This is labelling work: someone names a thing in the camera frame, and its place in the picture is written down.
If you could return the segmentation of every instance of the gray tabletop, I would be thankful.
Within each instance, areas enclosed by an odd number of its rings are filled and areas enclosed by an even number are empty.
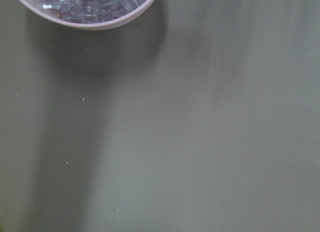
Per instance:
[[[4,232],[320,231],[320,0],[0,21]]]

